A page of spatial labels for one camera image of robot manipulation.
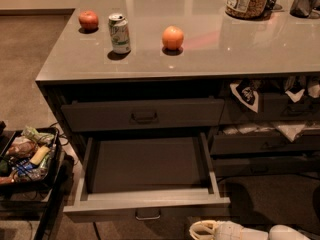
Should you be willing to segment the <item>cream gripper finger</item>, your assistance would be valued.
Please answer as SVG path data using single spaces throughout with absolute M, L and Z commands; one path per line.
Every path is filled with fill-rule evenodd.
M 189 234 L 194 240 L 215 240 L 217 226 L 213 220 L 198 221 L 190 226 Z

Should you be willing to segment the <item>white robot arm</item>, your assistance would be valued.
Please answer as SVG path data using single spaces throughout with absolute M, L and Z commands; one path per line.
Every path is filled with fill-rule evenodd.
M 246 228 L 232 221 L 202 220 L 193 223 L 189 234 L 194 240 L 311 240 L 288 226 L 276 225 L 268 232 Z

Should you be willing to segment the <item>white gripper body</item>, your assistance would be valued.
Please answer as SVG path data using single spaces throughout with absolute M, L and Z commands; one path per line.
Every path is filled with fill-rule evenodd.
M 268 240 L 268 233 L 234 222 L 223 222 L 216 228 L 215 240 Z

